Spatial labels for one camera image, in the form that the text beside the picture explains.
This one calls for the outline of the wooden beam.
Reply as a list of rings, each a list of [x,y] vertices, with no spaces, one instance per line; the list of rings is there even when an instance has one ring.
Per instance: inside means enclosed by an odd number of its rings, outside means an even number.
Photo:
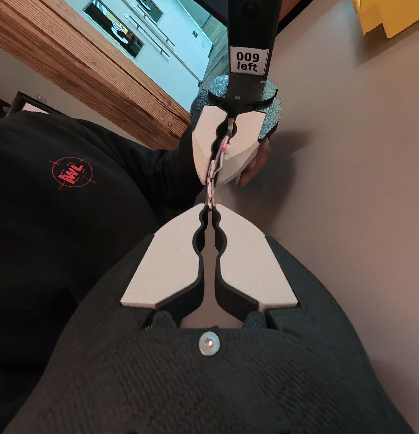
[[[0,0],[0,47],[147,147],[172,150],[190,114],[61,0]]]

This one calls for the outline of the yellow box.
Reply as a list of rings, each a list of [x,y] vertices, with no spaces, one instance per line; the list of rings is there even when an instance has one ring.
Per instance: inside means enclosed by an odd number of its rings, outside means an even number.
[[[419,21],[419,0],[352,0],[363,35],[382,25],[392,38]]]

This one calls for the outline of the person's left hand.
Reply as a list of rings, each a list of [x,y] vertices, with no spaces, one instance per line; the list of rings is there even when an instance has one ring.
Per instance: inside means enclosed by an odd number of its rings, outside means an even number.
[[[243,187],[252,181],[266,166],[267,162],[271,157],[271,147],[269,138],[259,142],[259,147],[255,157],[249,162],[247,167],[241,172],[239,180],[236,182],[236,185],[239,187]]]

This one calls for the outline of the person's black sweater torso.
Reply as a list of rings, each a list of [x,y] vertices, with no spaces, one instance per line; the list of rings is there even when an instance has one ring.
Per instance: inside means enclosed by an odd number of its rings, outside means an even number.
[[[174,212],[139,188],[146,149],[65,115],[0,119],[0,433],[77,306]]]

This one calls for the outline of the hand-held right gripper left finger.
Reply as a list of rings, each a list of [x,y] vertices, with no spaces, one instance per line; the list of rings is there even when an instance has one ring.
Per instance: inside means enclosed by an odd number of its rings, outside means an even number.
[[[201,251],[207,223],[208,206],[200,203],[156,231],[121,304],[167,311],[175,322],[200,307],[205,286]]]

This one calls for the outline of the built-in black oven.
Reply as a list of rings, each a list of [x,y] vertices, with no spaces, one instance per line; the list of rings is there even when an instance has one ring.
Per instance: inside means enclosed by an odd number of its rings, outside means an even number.
[[[136,0],[133,3],[133,8],[141,9],[147,13],[155,23],[158,23],[163,16],[162,10],[152,0]]]
[[[144,43],[102,1],[91,1],[83,8],[83,12],[107,32],[133,59],[138,56]]]

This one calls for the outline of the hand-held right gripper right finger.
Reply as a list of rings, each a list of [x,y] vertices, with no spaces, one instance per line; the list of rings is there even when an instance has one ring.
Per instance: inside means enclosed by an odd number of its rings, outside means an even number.
[[[212,208],[212,224],[218,251],[215,298],[225,312],[245,322],[250,312],[298,305],[263,232],[221,204]]]

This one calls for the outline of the person's left forearm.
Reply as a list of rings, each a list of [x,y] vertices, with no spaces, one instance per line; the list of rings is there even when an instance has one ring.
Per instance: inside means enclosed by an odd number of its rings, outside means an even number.
[[[139,188],[152,208],[179,211],[194,206],[203,184],[195,167],[191,127],[182,134],[178,148],[146,149],[138,160],[142,173]]]

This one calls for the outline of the white kitchen cabinet front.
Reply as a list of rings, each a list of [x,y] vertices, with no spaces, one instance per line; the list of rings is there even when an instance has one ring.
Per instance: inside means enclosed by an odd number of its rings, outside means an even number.
[[[72,9],[93,22],[98,29],[102,29],[83,12],[83,8],[90,2],[66,1]],[[134,61],[143,62],[144,49],[147,52],[153,51],[156,60],[164,59],[168,66],[177,66],[186,75],[191,76],[197,82],[197,86],[201,85],[208,67],[212,41],[181,1],[153,1],[163,12],[158,23],[141,9],[133,8],[134,0],[102,2],[144,43],[138,56],[135,59],[131,57]]]

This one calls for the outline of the black metal frame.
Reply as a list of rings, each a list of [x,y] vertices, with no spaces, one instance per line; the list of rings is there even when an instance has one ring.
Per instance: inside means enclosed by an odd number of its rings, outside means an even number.
[[[55,110],[54,108],[48,106],[47,104],[19,91],[16,94],[14,100],[12,101],[10,107],[8,108],[5,117],[9,117],[12,114],[21,111],[63,115],[62,112]]]

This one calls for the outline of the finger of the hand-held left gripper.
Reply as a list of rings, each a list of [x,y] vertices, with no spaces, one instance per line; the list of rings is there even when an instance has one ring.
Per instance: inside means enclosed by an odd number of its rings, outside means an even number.
[[[229,140],[230,147],[224,156],[223,167],[216,175],[216,187],[222,187],[236,178],[255,157],[265,117],[264,112],[246,112],[236,117],[236,133]]]
[[[196,173],[202,185],[207,184],[213,158],[213,145],[219,144],[219,127],[228,120],[228,112],[220,107],[203,107],[192,132],[192,152]]]

